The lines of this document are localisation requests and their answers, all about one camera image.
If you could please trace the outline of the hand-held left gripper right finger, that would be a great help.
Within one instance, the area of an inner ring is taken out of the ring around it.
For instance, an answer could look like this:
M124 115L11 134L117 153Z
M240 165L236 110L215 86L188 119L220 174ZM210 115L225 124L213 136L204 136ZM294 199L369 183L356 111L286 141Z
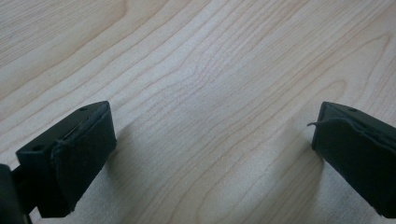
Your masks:
M396 128L331 102L313 125L313 150L379 215L396 218Z

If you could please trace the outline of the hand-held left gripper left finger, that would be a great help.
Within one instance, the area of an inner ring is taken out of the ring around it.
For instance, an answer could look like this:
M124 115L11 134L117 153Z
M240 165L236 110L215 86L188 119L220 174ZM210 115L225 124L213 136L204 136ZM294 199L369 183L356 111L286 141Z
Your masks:
M22 209L66 217L115 149L110 104L85 105L16 152L13 171Z

